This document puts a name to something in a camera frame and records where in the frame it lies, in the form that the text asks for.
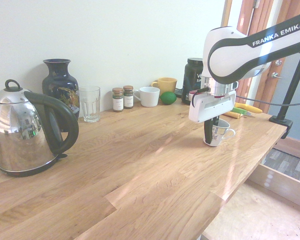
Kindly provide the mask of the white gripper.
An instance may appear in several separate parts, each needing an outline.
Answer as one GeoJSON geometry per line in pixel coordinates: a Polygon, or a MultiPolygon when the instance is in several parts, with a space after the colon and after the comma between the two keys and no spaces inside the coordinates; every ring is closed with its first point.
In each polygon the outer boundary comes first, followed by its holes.
{"type": "Polygon", "coordinates": [[[236,91],[226,93],[224,97],[215,98],[208,92],[193,95],[188,118],[195,123],[204,122],[204,141],[210,145],[213,135],[213,124],[219,124],[220,115],[229,112],[235,106],[236,91]]]}

